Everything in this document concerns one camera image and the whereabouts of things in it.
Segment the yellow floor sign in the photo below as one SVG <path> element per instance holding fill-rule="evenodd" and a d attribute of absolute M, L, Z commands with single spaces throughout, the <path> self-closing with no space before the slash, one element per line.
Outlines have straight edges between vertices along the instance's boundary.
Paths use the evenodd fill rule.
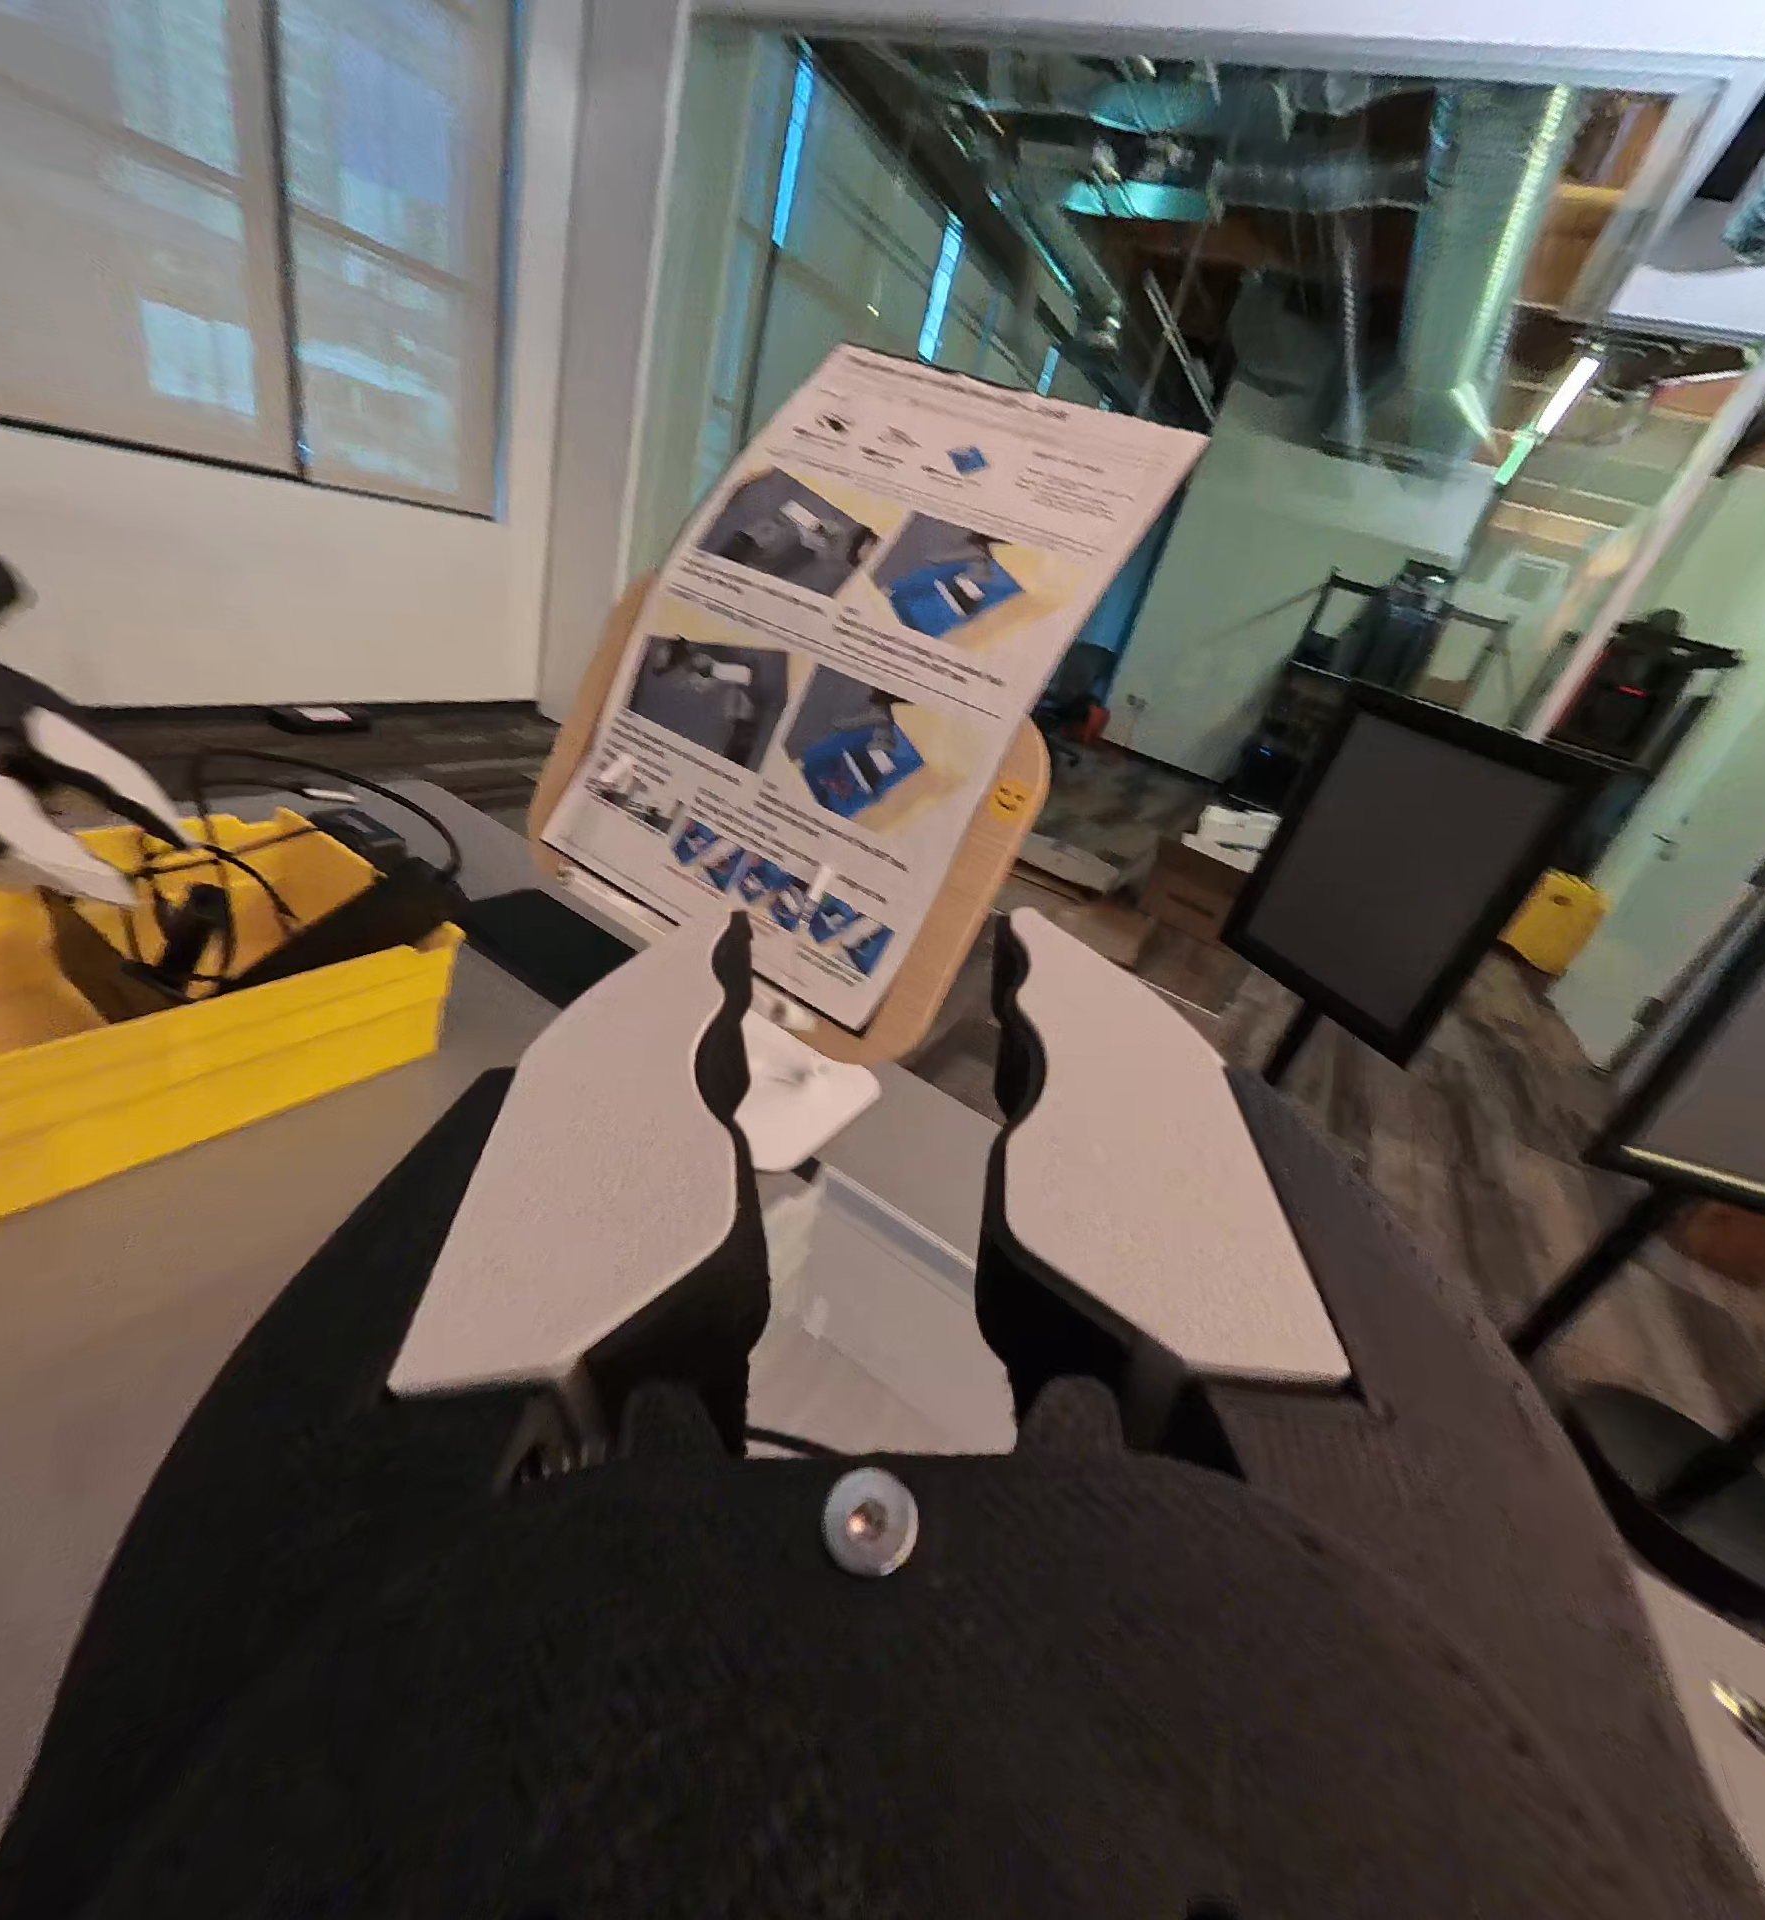
<path fill-rule="evenodd" d="M 1591 877 L 1548 868 L 1518 904 L 1497 944 L 1530 969 L 1559 978 L 1591 945 L 1612 914 L 1612 898 Z"/>

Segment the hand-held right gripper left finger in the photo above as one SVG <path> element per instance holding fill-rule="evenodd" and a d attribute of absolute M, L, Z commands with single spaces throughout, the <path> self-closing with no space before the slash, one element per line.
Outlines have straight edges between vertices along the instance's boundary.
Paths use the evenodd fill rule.
<path fill-rule="evenodd" d="M 391 1392 L 677 1381 L 747 1405 L 772 1277 L 751 1146 L 751 921 L 689 921 L 564 1009 L 512 1067 L 391 1366 Z"/>

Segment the instruction poster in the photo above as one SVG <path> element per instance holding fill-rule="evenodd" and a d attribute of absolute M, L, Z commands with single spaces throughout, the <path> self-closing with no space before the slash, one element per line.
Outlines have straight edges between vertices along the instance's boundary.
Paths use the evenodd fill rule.
<path fill-rule="evenodd" d="M 658 563 L 545 843 L 864 1032 L 1207 433 L 841 344 Z"/>

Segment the black floor stand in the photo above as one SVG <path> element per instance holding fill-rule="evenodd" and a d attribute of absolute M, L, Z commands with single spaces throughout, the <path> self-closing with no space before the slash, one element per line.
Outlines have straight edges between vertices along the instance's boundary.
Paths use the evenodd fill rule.
<path fill-rule="evenodd" d="M 1717 1201 L 1765 1222 L 1765 904 L 1680 1012 L 1586 1160 L 1644 1189 L 1516 1323 L 1509 1347 L 1524 1362 L 1686 1212 Z M 1765 1401 L 1720 1435 L 1659 1396 L 1591 1383 L 1562 1398 L 1559 1417 L 1628 1547 L 1704 1606 L 1765 1621 Z"/>

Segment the black monitor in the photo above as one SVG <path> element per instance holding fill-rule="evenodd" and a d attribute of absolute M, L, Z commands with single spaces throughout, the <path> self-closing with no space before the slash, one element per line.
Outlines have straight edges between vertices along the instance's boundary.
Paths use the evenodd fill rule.
<path fill-rule="evenodd" d="M 1318 1024 L 1409 1063 L 1615 771 L 1354 683 L 1223 924 L 1298 997 L 1262 1076 L 1283 1084 Z"/>

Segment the white stand base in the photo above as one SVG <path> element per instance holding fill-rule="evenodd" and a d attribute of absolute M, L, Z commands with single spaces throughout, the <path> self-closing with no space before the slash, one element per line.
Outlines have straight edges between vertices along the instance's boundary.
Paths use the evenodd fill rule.
<path fill-rule="evenodd" d="M 783 1024 L 747 1012 L 742 1021 L 751 1087 L 735 1110 L 754 1173 L 792 1173 L 818 1158 L 881 1099 L 876 1072 L 824 1057 Z"/>

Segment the large glass window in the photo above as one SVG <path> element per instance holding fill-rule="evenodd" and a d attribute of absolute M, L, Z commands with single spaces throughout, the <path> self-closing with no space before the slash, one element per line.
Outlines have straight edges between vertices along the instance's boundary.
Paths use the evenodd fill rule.
<path fill-rule="evenodd" d="M 519 3 L 0 3 L 0 423 L 497 515 Z"/>

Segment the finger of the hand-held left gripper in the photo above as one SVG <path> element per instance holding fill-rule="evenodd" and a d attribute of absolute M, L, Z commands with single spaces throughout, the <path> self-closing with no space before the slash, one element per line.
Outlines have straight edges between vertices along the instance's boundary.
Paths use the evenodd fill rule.
<path fill-rule="evenodd" d="M 177 852 L 192 846 L 169 795 L 153 773 L 91 731 L 71 707 L 24 707 L 19 737 L 16 767 L 36 795 L 76 792 L 156 843 Z"/>
<path fill-rule="evenodd" d="M 0 776 L 0 883 L 131 904 L 134 880 L 61 828 L 19 779 Z"/>

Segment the yellow plastic bin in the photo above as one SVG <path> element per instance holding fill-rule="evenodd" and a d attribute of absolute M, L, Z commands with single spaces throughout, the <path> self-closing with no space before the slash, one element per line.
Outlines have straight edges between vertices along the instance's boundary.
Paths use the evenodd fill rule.
<path fill-rule="evenodd" d="M 339 904 L 375 866 L 283 807 L 181 823 L 177 852 L 141 828 L 82 840 L 167 893 L 254 863 L 302 916 Z M 318 974 L 134 1021 L 106 1021 L 58 969 L 43 901 L 0 887 L 0 1219 L 412 1066 L 440 1044 L 464 930 L 440 924 Z"/>

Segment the clear plastic bin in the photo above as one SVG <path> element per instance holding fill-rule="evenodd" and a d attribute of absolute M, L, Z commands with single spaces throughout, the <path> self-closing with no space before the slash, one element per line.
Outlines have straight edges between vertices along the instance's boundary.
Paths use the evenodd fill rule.
<path fill-rule="evenodd" d="M 973 1316 L 995 1121 L 899 1066 L 876 1076 L 815 1160 L 756 1177 L 775 1291 L 751 1447 L 1010 1453 L 1013 1389 Z"/>

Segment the black flat desk pad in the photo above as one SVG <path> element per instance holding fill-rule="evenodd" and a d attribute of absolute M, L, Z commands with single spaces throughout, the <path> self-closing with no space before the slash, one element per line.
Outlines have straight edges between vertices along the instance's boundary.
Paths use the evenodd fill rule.
<path fill-rule="evenodd" d="M 638 959 L 628 939 L 537 887 L 464 898 L 457 921 L 485 962 L 553 1009 L 570 1009 Z"/>

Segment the narrow glass window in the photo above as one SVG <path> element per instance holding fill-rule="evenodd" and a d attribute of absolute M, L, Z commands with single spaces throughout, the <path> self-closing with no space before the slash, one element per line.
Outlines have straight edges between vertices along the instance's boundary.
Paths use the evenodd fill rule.
<path fill-rule="evenodd" d="M 1068 359 L 1046 265 L 992 265 L 985 220 L 911 168 L 799 36 L 684 40 L 643 372 L 628 572 L 655 569 L 745 442 L 838 344 L 1112 404 Z"/>

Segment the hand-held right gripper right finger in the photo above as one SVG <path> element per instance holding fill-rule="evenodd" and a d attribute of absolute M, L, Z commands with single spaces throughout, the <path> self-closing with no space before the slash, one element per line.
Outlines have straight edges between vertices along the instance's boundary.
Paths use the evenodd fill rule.
<path fill-rule="evenodd" d="M 1019 1396 L 1187 1381 L 1336 1389 L 1353 1359 L 1220 1051 L 1039 911 L 995 935 L 1001 1128 L 979 1329 Z"/>

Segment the instruction sheet on stand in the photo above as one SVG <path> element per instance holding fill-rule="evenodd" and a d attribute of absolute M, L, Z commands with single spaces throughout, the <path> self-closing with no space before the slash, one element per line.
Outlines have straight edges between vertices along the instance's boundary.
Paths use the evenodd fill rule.
<path fill-rule="evenodd" d="M 570 783 L 591 753 L 597 722 L 601 719 L 609 697 L 616 683 L 616 668 L 622 662 L 628 634 L 649 597 L 649 585 L 653 578 L 643 573 L 632 579 L 628 588 L 611 604 L 597 652 L 585 667 L 574 703 L 564 718 L 559 731 L 550 744 L 550 755 L 540 773 L 528 814 L 533 866 L 545 877 L 545 883 L 550 883 L 559 898 L 582 911 L 586 920 L 604 924 L 632 945 L 658 944 L 671 930 L 671 921 L 638 898 L 619 893 L 604 877 L 597 877 L 564 856 L 545 843 L 542 831 L 549 828 L 550 814 L 570 792 Z M 815 1044 L 830 1058 L 864 1067 L 902 1063 L 931 1032 L 945 997 L 955 984 L 970 945 L 976 944 L 976 935 L 992 920 L 995 898 L 1003 880 L 1013 874 L 1016 856 L 1031 828 L 1036 828 L 1039 807 L 1048 798 L 1051 759 L 1033 722 L 1019 726 L 995 783 L 1003 776 L 1031 783 L 1033 801 L 1028 814 L 1013 823 L 995 823 L 984 820 L 976 807 L 966 831 L 966 843 L 945 880 L 945 893 L 930 908 L 930 916 L 924 920 L 920 935 L 902 962 L 902 969 L 894 975 L 891 990 L 885 993 L 876 1018 L 864 1032 L 854 1036 L 841 1029 L 838 1024 L 821 1021 L 811 1009 L 802 1009 L 795 1000 L 775 993 L 775 988 L 766 981 L 756 988 L 756 1009 Z"/>

